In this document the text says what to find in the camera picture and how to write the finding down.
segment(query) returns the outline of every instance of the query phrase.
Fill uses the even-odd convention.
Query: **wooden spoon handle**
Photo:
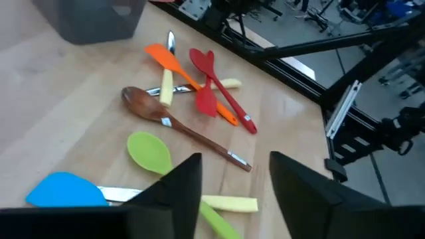
[[[244,169],[245,171],[247,172],[251,171],[251,168],[252,168],[251,165],[249,165],[245,160],[241,159],[240,157],[230,152],[229,150],[225,149],[223,146],[215,143],[214,141],[189,129],[183,124],[180,124],[177,127],[173,126],[173,128],[184,133],[185,135],[188,135],[189,137],[192,137],[194,140],[198,141],[199,143],[202,143],[203,145],[209,147],[210,149],[216,151],[219,155],[223,156],[227,161],[230,161],[231,163]]]
[[[201,86],[197,82],[195,82],[186,72],[181,71],[178,72],[186,81],[196,90],[201,89]],[[238,120],[232,114],[230,110],[228,110],[222,103],[217,100],[217,111],[223,116],[227,121],[229,121],[232,125],[238,125]]]

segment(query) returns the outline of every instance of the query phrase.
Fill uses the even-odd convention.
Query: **wooden table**
[[[6,0],[0,6],[1,17],[20,16],[20,21],[4,19],[9,24],[1,29],[0,207],[26,206],[27,193],[54,171],[70,171],[97,185],[148,187],[159,177],[139,168],[126,153],[127,137],[135,131],[161,138],[174,165],[201,152],[204,194],[258,198],[258,213],[220,212],[244,238],[289,238],[270,181],[270,151],[331,176],[323,166],[328,150],[317,104],[153,5],[147,4],[133,39],[90,46],[63,41],[26,0]],[[189,60],[188,49],[195,47],[214,51],[220,78],[242,81],[242,88],[231,93],[251,115],[258,134],[220,117],[202,116],[193,94],[175,95],[170,112],[247,160],[251,173],[123,107],[123,87],[160,84],[163,69],[143,47],[165,42],[169,29],[177,37],[177,56],[193,78],[204,80]],[[185,83],[179,76],[175,82]],[[216,235],[200,218],[195,237]]]

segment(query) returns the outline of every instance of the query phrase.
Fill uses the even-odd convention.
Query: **spatula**
[[[145,47],[146,53],[150,54],[158,63],[160,63],[164,68],[171,71],[177,72],[180,74],[186,81],[193,86],[196,90],[199,90],[201,86],[195,82],[180,66],[179,61],[175,56],[169,52],[165,46],[159,43],[155,43]],[[220,102],[217,102],[217,111],[222,115],[226,120],[228,120],[233,125],[238,125],[238,121],[232,112],[225,108]]]
[[[220,83],[220,80],[218,80],[214,72],[214,53],[212,51],[208,51],[207,55],[205,56],[200,50],[192,48],[189,55],[191,57],[192,63],[201,72],[204,72],[214,81],[218,89],[236,112],[236,115],[244,127],[250,133],[257,133],[257,128],[255,127],[254,122],[251,120],[251,117],[242,109],[242,107],[240,107],[238,102],[227,92],[226,88]]]
[[[138,157],[138,152],[132,152],[130,154],[136,155],[135,157]],[[141,159],[136,159],[135,157],[131,156],[134,161],[141,161]],[[129,189],[122,187],[98,186],[98,188],[103,193],[105,199],[111,202],[127,202],[128,200],[143,192],[140,189]],[[255,198],[202,195],[201,199],[205,201],[210,207],[217,210],[225,210],[229,212],[258,212],[258,202]]]
[[[157,152],[152,151],[151,153],[145,153],[146,157],[143,157],[143,152],[141,152],[138,148],[134,147],[138,145],[141,141],[146,143],[145,138],[141,134],[132,135],[129,137],[127,146],[128,153],[132,156],[133,160],[144,169],[148,171],[152,171],[154,173],[159,173],[160,175],[165,175],[173,169],[171,164],[171,158],[168,153],[168,149],[165,144],[158,138],[155,137],[154,141],[150,143],[155,148],[160,151],[166,150],[166,153],[161,154],[160,158],[156,158],[158,161],[153,163],[154,158],[150,158],[151,154],[157,154]],[[200,203],[199,211],[211,225],[212,229],[224,239],[237,239],[242,238],[233,228],[232,226],[222,217],[220,216],[214,209],[212,209],[207,203],[203,200]]]
[[[245,160],[239,158],[219,144],[184,126],[177,119],[175,119],[161,103],[159,103],[153,96],[150,96],[146,91],[130,86],[122,89],[121,97],[124,104],[135,115],[147,120],[161,123],[164,126],[171,127],[181,133],[184,133],[199,143],[202,143],[216,151],[219,155],[223,156],[226,160],[230,161],[236,166],[239,166],[247,172],[251,171],[251,165],[245,162]]]
[[[217,115],[217,98],[211,90],[211,78],[207,76],[205,86],[198,90],[195,102],[198,110],[208,116]]]
[[[52,173],[27,196],[38,207],[108,206],[102,192],[91,182],[68,172]]]

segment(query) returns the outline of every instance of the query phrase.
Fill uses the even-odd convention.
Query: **blue spatula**
[[[47,176],[29,193],[26,202],[39,207],[109,205],[96,185],[67,172]]]

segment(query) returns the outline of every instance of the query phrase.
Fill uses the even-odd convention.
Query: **spoon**
[[[162,123],[164,126],[172,127],[173,129],[192,137],[198,142],[216,151],[219,155],[223,156],[226,160],[236,166],[239,166],[247,172],[251,171],[251,165],[245,162],[245,160],[239,158],[219,144],[184,126],[175,119],[161,103],[159,103],[153,96],[150,96],[146,91],[130,86],[122,89],[121,97],[124,104],[135,115],[157,123]]]
[[[166,175],[173,168],[167,146],[158,137],[146,132],[132,133],[127,139],[127,150],[130,157],[142,168]],[[126,202],[141,193],[138,189],[98,187],[106,200]],[[203,195],[202,200],[209,206],[219,210],[232,212],[258,211],[257,199],[245,197],[229,197],[221,195]]]
[[[196,90],[199,90],[201,86],[195,82],[180,66],[179,61],[175,58],[173,53],[165,48],[162,44],[155,43],[145,47],[146,53],[150,54],[162,67],[177,72],[180,74],[186,81],[193,86]],[[222,115],[226,120],[228,120],[233,125],[238,125],[238,120],[220,102],[217,102],[217,111]]]
[[[211,117],[217,115],[217,98],[211,90],[211,78],[208,76],[205,80],[205,87],[198,90],[195,102],[200,112]]]
[[[236,112],[236,115],[244,127],[250,133],[257,133],[257,129],[254,122],[251,120],[251,117],[242,109],[242,107],[240,107],[238,102],[232,97],[232,95],[227,92],[226,88],[220,83],[220,80],[218,80],[214,72],[214,53],[212,51],[208,51],[207,55],[205,56],[200,50],[192,48],[190,50],[190,57],[192,63],[198,68],[198,70],[204,72],[214,81],[218,89]]]
[[[157,150],[140,150],[139,147],[154,147]],[[158,173],[162,176],[173,170],[171,157],[168,152],[167,146],[160,139],[153,135],[142,132],[132,134],[127,141],[127,150],[131,158],[142,168]],[[212,209],[204,200],[201,200],[199,211],[211,225],[212,229],[224,239],[242,238],[232,226],[220,216],[214,209]]]

